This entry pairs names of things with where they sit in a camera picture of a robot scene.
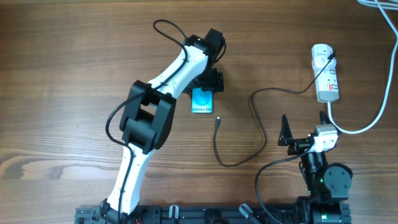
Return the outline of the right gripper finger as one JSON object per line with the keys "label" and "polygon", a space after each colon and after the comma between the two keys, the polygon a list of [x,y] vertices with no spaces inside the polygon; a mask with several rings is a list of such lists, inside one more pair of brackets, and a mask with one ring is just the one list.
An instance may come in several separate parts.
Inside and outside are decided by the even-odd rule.
{"label": "right gripper finger", "polygon": [[279,134],[279,140],[277,142],[278,146],[289,146],[293,144],[293,136],[290,130],[289,122],[287,116],[284,114],[282,116],[281,130]]}
{"label": "right gripper finger", "polygon": [[[321,124],[332,124],[328,116],[324,111],[320,111],[320,122]],[[337,130],[337,135],[341,135],[341,131],[336,127],[336,125],[333,125],[336,130]]]}

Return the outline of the Galaxy S25 smartphone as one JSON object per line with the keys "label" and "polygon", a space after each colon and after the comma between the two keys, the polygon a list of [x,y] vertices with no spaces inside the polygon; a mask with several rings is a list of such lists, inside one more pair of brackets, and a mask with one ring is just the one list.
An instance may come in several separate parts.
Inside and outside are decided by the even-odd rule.
{"label": "Galaxy S25 smartphone", "polygon": [[200,88],[194,88],[192,90],[191,112],[194,114],[211,114],[213,112],[213,92],[202,91]]}

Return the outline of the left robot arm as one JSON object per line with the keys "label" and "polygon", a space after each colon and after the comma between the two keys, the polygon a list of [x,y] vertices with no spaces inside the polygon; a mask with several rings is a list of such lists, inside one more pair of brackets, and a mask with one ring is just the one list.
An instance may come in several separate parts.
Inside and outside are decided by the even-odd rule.
{"label": "left robot arm", "polygon": [[123,159],[114,189],[100,206],[107,223],[129,223],[135,217],[147,166],[169,136],[179,95],[224,90],[223,75],[213,68],[225,52],[222,32],[210,29],[205,38],[191,35],[181,47],[180,55],[158,77],[134,82],[120,105]]}

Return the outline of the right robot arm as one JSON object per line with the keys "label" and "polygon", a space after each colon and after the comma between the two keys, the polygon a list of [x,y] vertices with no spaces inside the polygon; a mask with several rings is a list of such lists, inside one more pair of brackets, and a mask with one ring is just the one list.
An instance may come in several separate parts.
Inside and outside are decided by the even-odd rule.
{"label": "right robot arm", "polygon": [[305,138],[295,139],[286,115],[282,116],[279,146],[287,146],[287,154],[300,158],[299,169],[306,183],[308,196],[298,197],[298,223],[351,223],[348,191],[353,171],[341,163],[328,163],[326,153],[336,147],[339,132],[320,113],[321,124]]}

